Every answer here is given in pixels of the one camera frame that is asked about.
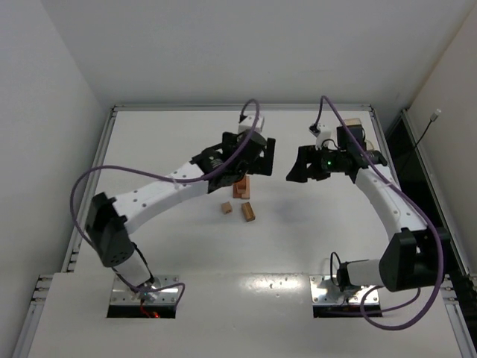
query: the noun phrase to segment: metal mounting plate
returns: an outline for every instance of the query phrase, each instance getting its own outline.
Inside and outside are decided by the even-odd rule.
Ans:
[[[328,274],[314,274],[310,276],[310,287],[312,288],[312,302],[315,307],[330,306],[359,306],[363,296],[374,286],[362,286],[360,289],[345,290],[340,289],[330,280]],[[371,292],[364,302],[365,306],[379,305],[378,292]]]
[[[179,276],[176,274],[155,274],[154,277],[159,280],[160,286],[167,286],[179,281]],[[146,300],[144,306],[174,306],[179,296],[180,289],[174,287],[172,289],[165,289],[156,293],[157,299],[155,301]],[[110,306],[139,306],[139,296],[124,285],[117,277],[114,279],[113,289],[111,290]]]

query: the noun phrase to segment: white robotic arm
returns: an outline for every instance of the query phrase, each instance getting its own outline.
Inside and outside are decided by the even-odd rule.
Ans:
[[[362,148],[365,148],[361,125],[348,126]],[[343,172],[367,196],[381,219],[389,240],[385,253],[378,260],[359,260],[340,264],[337,279],[340,289],[353,286],[385,286],[401,291],[434,286],[437,278],[435,245],[424,219],[388,184],[368,167],[342,127],[337,128],[338,148],[323,145],[321,134],[329,138],[326,128],[310,127],[317,137],[316,145],[299,147],[297,161],[286,180],[305,183],[308,179],[324,180],[333,172]],[[388,163],[379,151],[367,151],[376,168],[395,186]],[[443,247],[449,247],[449,236],[440,233]]]
[[[204,149],[190,162],[172,172],[171,182],[154,181],[142,188],[116,197],[97,194],[89,208],[86,231],[105,267],[113,268],[130,285],[141,286],[154,281],[141,251],[130,235],[141,225],[173,206],[209,194],[241,180],[246,174],[271,175],[275,139],[260,135],[264,120],[259,118],[240,154],[221,171],[213,173],[227,159],[236,155],[237,148],[250,133],[253,120],[241,119],[238,134],[223,133],[222,143]]]

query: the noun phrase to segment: white wall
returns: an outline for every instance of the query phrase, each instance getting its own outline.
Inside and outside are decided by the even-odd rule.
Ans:
[[[410,104],[475,0],[42,0],[107,103]]]
[[[412,104],[418,136],[431,113],[442,114],[420,144],[442,187],[464,239],[471,268],[477,269],[477,7],[443,54]]]
[[[0,3],[0,357],[38,274],[61,268],[68,197],[106,116],[39,0]]]

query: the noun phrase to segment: white tabletop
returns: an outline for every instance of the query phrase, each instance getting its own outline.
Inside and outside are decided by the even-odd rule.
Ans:
[[[113,276],[83,244],[75,273],[55,275],[30,357],[459,357],[441,299],[428,315],[402,332],[384,332],[360,318],[313,318],[308,274],[327,274],[328,257],[373,259],[382,255],[386,232],[366,197],[344,175],[307,184],[287,183],[297,148],[309,145],[316,112],[265,111],[263,134],[277,139],[271,178],[254,175],[254,222],[242,217],[231,188],[192,199],[150,220],[132,240],[151,271],[178,274],[187,285],[174,320],[105,318]],[[378,148],[367,111],[359,117]],[[236,131],[232,111],[119,112],[104,159],[168,174],[205,147]],[[335,128],[333,115],[323,123]],[[101,173],[96,192],[127,192],[147,178]],[[224,216],[220,204],[230,201]],[[288,288],[267,290],[262,274],[291,273]],[[416,306],[378,318],[398,324]],[[413,292],[380,292],[383,307]]]

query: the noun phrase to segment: small wooden block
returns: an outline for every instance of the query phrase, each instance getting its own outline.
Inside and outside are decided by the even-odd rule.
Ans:
[[[249,202],[241,205],[241,211],[244,213],[246,222],[252,222],[255,220],[255,214],[253,213],[252,206]]]
[[[241,195],[242,199],[250,199],[250,177],[246,177],[247,183],[245,184],[245,192]]]
[[[344,123],[346,123],[347,126],[361,125],[361,120],[359,118],[349,118],[349,119],[345,119]]]
[[[227,203],[223,203],[221,205],[221,208],[222,208],[222,213],[224,214],[228,214],[232,212],[232,205],[230,204],[229,201]]]
[[[241,194],[237,191],[238,188],[237,188],[237,184],[236,184],[236,183],[234,183],[234,184],[232,185],[232,188],[233,188],[233,195],[232,195],[233,198],[234,198],[234,199],[241,199]]]
[[[236,183],[238,194],[245,194],[245,191],[247,190],[247,178],[248,176],[245,175],[240,181]]]

